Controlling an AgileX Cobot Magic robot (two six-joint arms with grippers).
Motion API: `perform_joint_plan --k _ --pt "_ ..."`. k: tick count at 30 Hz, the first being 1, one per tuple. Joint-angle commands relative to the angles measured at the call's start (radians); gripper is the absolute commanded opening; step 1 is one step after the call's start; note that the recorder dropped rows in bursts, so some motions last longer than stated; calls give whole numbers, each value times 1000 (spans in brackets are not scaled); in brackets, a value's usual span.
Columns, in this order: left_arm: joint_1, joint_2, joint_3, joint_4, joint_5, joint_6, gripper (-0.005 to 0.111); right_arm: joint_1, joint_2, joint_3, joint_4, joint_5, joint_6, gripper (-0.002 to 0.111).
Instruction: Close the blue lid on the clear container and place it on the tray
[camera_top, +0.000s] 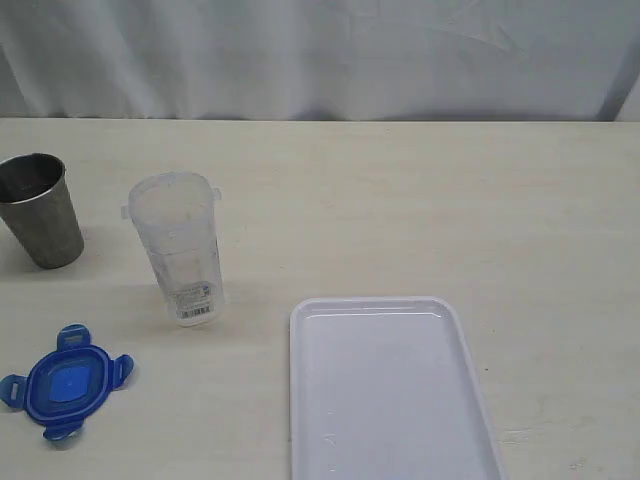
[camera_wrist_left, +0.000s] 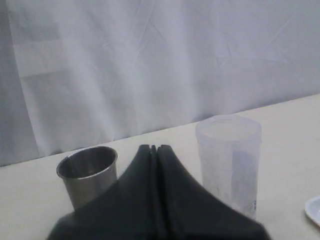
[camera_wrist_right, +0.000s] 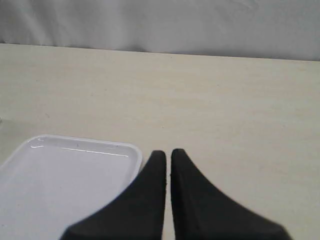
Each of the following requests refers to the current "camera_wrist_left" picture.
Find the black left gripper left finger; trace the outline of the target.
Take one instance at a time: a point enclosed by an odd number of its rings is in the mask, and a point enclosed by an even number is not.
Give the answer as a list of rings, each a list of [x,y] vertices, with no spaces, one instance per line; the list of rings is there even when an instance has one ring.
[[[121,177],[95,200],[62,217],[49,240],[157,240],[160,203],[155,146],[139,146]]]

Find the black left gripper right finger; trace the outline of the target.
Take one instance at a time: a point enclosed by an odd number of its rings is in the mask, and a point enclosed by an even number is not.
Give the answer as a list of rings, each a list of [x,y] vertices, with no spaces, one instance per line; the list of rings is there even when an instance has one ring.
[[[160,190],[170,240],[267,240],[263,225],[201,186],[169,145],[157,150]]]

